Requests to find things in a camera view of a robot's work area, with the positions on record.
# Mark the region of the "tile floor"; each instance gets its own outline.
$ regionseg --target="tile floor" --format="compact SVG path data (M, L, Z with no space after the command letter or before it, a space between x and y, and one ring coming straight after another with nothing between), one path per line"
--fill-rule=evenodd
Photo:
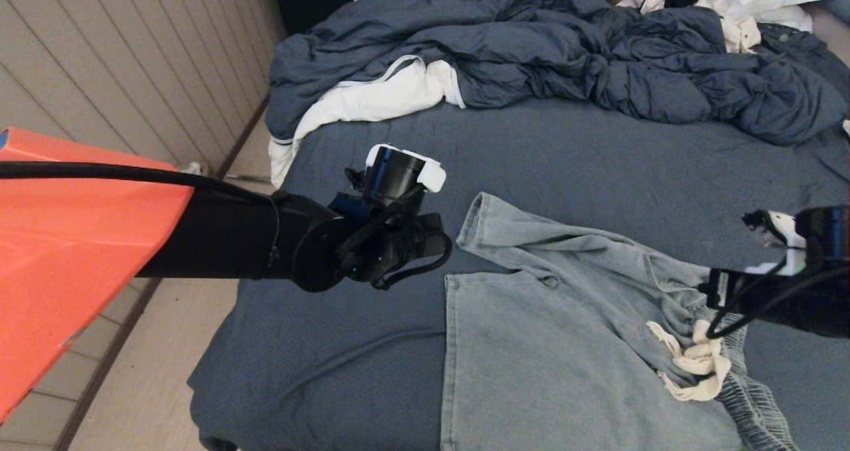
M268 175L265 117L229 173ZM270 193L271 185L233 181ZM236 300L236 280L166 279L127 339L72 451L201 451L189 417L192 369Z

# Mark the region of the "wall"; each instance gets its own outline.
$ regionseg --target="wall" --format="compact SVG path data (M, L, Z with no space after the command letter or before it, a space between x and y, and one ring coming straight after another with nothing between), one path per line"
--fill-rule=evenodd
M0 0L0 128L215 173L268 93L276 0ZM145 281L122 291L0 427L54 447Z

